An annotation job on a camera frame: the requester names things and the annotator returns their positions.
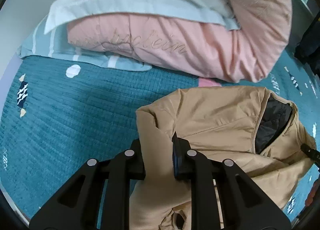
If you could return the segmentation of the tan jacket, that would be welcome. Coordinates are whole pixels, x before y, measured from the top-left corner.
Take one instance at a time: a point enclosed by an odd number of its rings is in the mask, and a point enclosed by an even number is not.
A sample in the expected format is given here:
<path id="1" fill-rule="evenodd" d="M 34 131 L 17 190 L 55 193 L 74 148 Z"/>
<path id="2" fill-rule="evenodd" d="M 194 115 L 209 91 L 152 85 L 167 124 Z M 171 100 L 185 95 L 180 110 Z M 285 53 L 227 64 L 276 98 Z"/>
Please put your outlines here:
<path id="1" fill-rule="evenodd" d="M 295 103 L 267 88 L 190 88 L 136 112 L 146 171 L 130 197 L 131 229 L 191 228 L 190 185 L 176 181 L 172 137 L 214 161 L 233 160 L 280 208 L 312 166 L 301 145 L 316 147 Z"/>

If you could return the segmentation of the teal quilted bedspread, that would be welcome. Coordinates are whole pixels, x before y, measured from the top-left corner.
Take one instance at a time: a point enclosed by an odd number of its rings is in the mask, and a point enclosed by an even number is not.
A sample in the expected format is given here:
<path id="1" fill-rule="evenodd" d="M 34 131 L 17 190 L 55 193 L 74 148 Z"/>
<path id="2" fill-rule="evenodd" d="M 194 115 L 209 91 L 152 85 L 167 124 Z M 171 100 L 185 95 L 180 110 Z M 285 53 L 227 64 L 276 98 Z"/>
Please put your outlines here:
<path id="1" fill-rule="evenodd" d="M 138 136 L 136 110 L 177 89 L 227 82 L 153 67 L 105 69 L 30 56 L 1 81 L 1 186 L 31 218 L 89 158 L 114 157 Z"/>

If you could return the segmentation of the pink quilt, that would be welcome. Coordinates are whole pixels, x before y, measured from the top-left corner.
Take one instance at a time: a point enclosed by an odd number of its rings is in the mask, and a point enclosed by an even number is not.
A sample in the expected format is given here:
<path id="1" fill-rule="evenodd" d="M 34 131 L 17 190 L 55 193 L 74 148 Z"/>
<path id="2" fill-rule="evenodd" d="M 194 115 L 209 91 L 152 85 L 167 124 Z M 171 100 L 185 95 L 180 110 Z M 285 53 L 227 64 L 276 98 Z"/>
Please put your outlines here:
<path id="1" fill-rule="evenodd" d="M 289 42 L 292 2 L 230 1 L 238 30 L 159 15 L 115 13 L 70 22 L 68 42 L 199 77 L 258 82 L 268 76 Z"/>

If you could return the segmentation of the striped light blue pillow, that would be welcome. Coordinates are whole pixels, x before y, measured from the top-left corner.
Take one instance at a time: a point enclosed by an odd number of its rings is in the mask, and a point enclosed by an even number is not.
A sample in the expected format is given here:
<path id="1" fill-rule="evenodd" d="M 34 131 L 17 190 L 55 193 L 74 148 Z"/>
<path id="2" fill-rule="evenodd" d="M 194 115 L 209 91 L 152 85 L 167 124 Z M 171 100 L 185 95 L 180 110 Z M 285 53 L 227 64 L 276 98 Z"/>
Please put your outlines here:
<path id="1" fill-rule="evenodd" d="M 30 56 L 48 57 L 60 60 L 83 62 L 102 68 L 123 71 L 145 72 L 152 69 L 150 64 L 127 58 L 113 52 L 95 52 L 68 43 L 67 25 L 63 24 L 44 33 L 47 17 L 44 17 L 17 50 L 23 59 Z"/>

